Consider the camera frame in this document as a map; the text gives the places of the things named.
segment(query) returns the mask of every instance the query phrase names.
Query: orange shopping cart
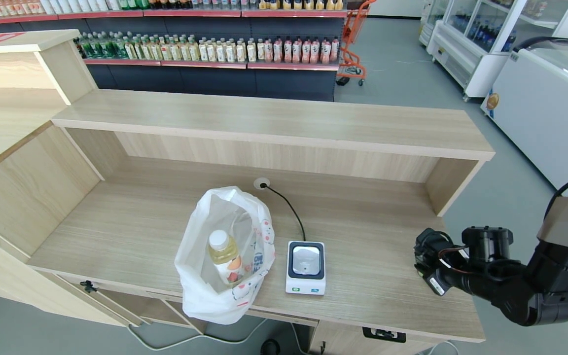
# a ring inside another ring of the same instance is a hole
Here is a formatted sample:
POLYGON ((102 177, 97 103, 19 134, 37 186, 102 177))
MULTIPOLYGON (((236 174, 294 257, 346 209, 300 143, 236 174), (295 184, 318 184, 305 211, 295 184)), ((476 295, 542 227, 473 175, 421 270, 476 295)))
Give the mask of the orange shopping cart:
POLYGON ((339 64, 339 72, 337 76, 341 79, 337 81, 339 85, 345 85, 350 81, 350 78, 360 78, 358 85, 361 87, 365 82, 367 72, 365 67, 361 65, 360 57, 350 50, 350 45, 354 44, 358 32, 363 27, 363 22, 369 13, 369 7, 376 0, 366 0, 361 3, 358 9, 349 9, 347 20, 343 27, 343 36, 341 37, 341 50, 343 51, 343 62, 339 64))

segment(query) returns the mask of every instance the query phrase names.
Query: floor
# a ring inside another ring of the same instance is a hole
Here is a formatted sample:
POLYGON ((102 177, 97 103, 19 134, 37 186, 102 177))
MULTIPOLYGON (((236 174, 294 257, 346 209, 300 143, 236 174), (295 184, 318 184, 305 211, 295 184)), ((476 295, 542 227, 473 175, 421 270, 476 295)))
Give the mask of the floor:
MULTIPOLYGON (((546 203, 554 192, 505 135, 485 117, 479 101, 462 102, 462 93, 444 70, 431 63, 418 42, 419 22, 370 18, 363 26, 355 51, 364 60, 369 77, 363 87, 351 81, 336 88, 335 98, 345 103, 455 108, 466 110, 496 151, 444 216, 448 232, 459 236, 470 225, 496 225, 514 232, 511 257, 528 261, 536 246, 546 203)), ((487 341, 454 342, 462 355, 568 354, 568 323, 523 328, 507 321, 487 301, 475 299, 487 341)), ((211 325, 208 333, 241 339, 259 319, 244 317, 231 326, 211 325)), ((144 326, 138 330, 155 346, 194 334, 173 326, 144 326)), ((273 337, 282 354, 297 354, 290 325, 267 321, 242 345, 230 346, 198 339, 164 354, 258 354, 265 339, 273 337)), ((0 299, 0 355, 151 354, 124 328, 52 315, 31 306, 0 299)), ((439 346, 435 355, 454 350, 439 346)))

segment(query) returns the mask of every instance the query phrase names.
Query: plastic bag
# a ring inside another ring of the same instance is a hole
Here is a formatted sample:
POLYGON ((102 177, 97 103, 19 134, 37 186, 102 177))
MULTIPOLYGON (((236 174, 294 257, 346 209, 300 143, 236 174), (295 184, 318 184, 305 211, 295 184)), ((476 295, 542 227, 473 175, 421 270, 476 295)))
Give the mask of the plastic bag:
POLYGON ((175 266, 183 287, 183 312, 218 324, 237 322, 249 309, 275 261, 275 233, 263 202, 236 186, 211 189, 192 212, 175 266), (236 240, 244 276, 233 288, 223 283, 207 252, 212 231, 236 240))

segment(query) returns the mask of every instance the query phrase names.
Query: drawer handle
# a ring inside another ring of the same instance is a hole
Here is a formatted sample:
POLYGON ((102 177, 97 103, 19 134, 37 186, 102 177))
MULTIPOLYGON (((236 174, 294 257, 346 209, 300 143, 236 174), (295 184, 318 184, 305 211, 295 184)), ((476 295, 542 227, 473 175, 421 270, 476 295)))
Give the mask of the drawer handle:
POLYGON ((91 293, 91 292, 96 292, 98 290, 97 287, 93 287, 93 283, 89 280, 87 281, 82 281, 80 283, 81 286, 83 286, 85 288, 85 291, 87 293, 91 293))
POLYGON ((390 332, 388 330, 382 330, 382 329, 374 329, 374 332, 372 332, 371 328, 365 328, 365 326, 363 327, 363 336, 370 339, 379 339, 381 341, 388 341, 388 342, 399 342, 399 343, 406 342, 405 333, 390 332))

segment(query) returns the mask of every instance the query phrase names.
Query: bottle cap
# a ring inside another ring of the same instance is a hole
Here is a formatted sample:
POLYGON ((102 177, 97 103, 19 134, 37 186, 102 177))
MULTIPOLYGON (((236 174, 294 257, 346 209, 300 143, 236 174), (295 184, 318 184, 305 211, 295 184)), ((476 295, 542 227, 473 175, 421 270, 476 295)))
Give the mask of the bottle cap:
POLYGON ((227 232, 220 229, 210 234, 210 247, 214 250, 224 250, 229 245, 229 236, 227 232))

